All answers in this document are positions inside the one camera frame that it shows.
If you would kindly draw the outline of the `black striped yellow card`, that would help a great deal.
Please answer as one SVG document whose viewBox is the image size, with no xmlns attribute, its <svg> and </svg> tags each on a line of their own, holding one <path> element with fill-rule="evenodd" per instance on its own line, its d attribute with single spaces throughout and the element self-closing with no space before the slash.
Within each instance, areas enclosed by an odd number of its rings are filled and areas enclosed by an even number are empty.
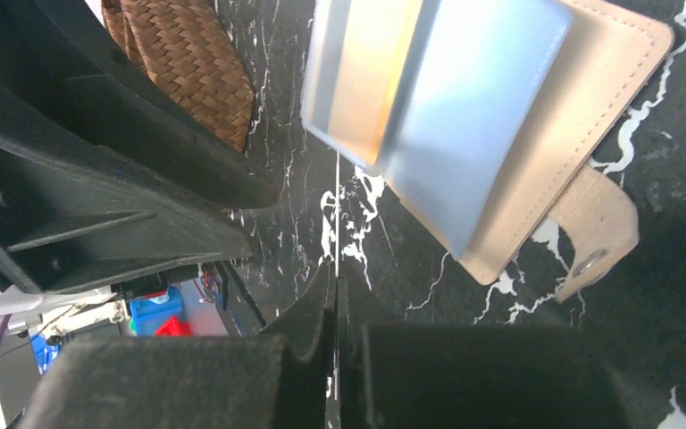
<svg viewBox="0 0 686 429">
<path fill-rule="evenodd" d="M 340 260 L 340 151 L 336 149 L 336 165 L 335 165 L 335 186 L 334 186 L 334 232 L 335 232 L 335 245 L 334 245 L 334 286 L 335 286 L 335 299 L 334 299 L 334 349 L 333 349 L 333 378 L 334 378 L 334 416 L 336 417 L 336 422 L 338 428 L 343 428 L 340 417 L 340 358 L 339 358 L 339 260 Z"/>
</svg>

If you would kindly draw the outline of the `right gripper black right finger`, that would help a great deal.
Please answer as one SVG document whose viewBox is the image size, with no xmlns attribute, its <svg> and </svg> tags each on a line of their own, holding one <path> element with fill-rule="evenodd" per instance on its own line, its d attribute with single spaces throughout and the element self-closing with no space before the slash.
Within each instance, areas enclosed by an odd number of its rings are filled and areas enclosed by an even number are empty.
<svg viewBox="0 0 686 429">
<path fill-rule="evenodd" d="M 597 351 L 549 326 L 400 321 L 352 278 L 337 282 L 345 428 L 626 428 Z"/>
</svg>

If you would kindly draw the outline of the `brown woven basket card holder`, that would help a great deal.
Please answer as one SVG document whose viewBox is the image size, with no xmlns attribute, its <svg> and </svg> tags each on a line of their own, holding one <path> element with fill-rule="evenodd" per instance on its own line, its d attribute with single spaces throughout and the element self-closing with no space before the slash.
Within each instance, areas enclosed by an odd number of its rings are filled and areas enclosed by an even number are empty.
<svg viewBox="0 0 686 429">
<path fill-rule="evenodd" d="M 255 92 L 206 1 L 103 1 L 105 27 L 145 75 L 200 125 L 239 152 Z"/>
</svg>

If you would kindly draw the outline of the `orange card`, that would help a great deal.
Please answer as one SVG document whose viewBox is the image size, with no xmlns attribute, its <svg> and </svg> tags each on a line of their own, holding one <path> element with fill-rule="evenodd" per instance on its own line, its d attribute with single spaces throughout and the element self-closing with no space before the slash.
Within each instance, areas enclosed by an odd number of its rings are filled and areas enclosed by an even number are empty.
<svg viewBox="0 0 686 429">
<path fill-rule="evenodd" d="M 305 130 L 373 168 L 406 74 L 423 10 L 432 1 L 318 1 L 301 94 Z"/>
</svg>

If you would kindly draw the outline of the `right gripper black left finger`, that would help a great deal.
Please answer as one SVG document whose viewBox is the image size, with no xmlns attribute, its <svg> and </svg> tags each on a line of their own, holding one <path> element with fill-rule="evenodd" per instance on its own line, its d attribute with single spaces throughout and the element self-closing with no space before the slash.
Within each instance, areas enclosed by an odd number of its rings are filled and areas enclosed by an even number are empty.
<svg viewBox="0 0 686 429">
<path fill-rule="evenodd" d="M 74 341 L 39 382 L 23 428 L 323 428 L 334 268 L 321 265 L 247 337 Z"/>
</svg>

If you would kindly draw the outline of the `light blue card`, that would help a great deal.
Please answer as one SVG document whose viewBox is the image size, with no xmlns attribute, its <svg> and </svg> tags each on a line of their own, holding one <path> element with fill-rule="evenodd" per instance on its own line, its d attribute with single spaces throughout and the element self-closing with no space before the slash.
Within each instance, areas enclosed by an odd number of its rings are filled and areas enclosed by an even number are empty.
<svg viewBox="0 0 686 429">
<path fill-rule="evenodd" d="M 427 1 L 385 134 L 383 178 L 454 257 L 573 23 L 560 1 Z"/>
</svg>

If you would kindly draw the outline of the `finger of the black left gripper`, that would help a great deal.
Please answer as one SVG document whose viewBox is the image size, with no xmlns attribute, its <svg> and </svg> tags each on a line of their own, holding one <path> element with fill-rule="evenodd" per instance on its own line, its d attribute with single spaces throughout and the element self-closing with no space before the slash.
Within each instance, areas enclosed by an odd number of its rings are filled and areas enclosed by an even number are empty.
<svg viewBox="0 0 686 429">
<path fill-rule="evenodd" d="M 82 1 L 0 1 L 0 293 L 76 293 L 249 257 L 279 188 L 196 123 Z"/>
</svg>

